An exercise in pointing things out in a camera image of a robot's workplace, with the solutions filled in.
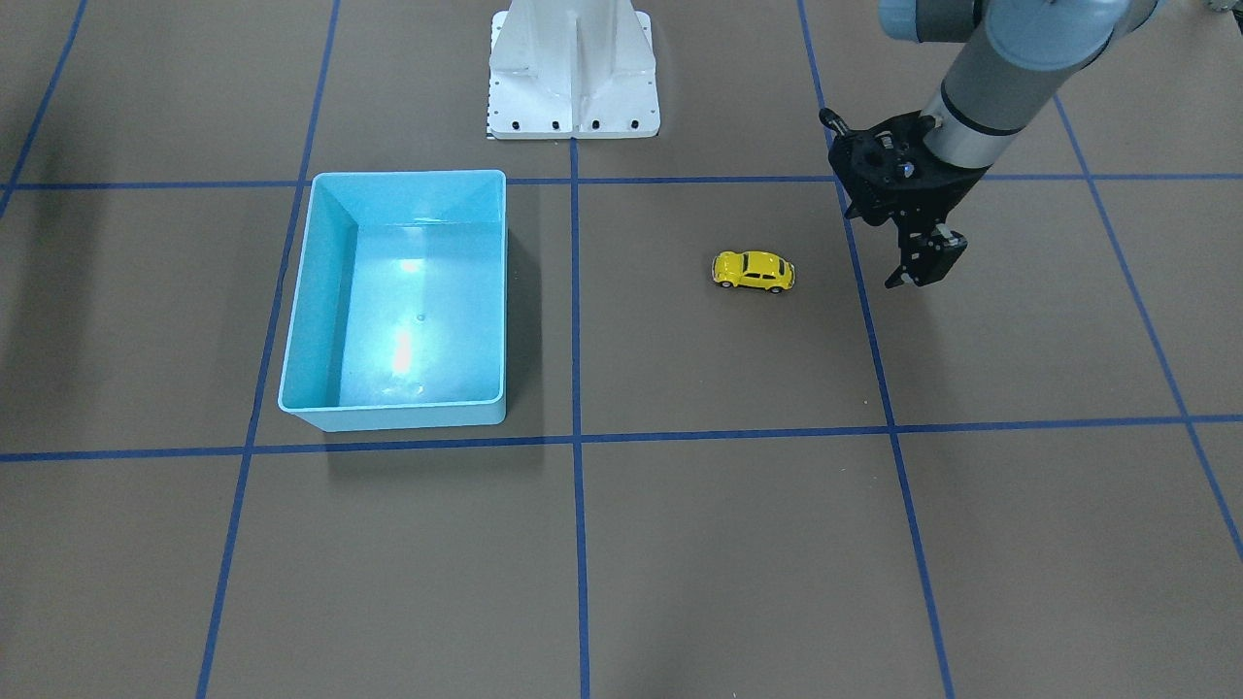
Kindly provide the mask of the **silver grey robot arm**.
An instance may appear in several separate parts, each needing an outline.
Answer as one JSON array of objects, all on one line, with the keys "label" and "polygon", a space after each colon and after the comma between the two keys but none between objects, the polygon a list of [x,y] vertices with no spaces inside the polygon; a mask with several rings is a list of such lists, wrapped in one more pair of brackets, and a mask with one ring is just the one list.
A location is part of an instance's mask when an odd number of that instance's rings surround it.
[{"label": "silver grey robot arm", "polygon": [[880,26],[909,44],[958,44],[924,109],[866,129],[830,108],[827,162],[846,218],[891,221],[897,265],[885,280],[938,284],[968,243],[947,218],[1052,102],[1062,85],[1149,22],[1158,1],[883,1]]}]

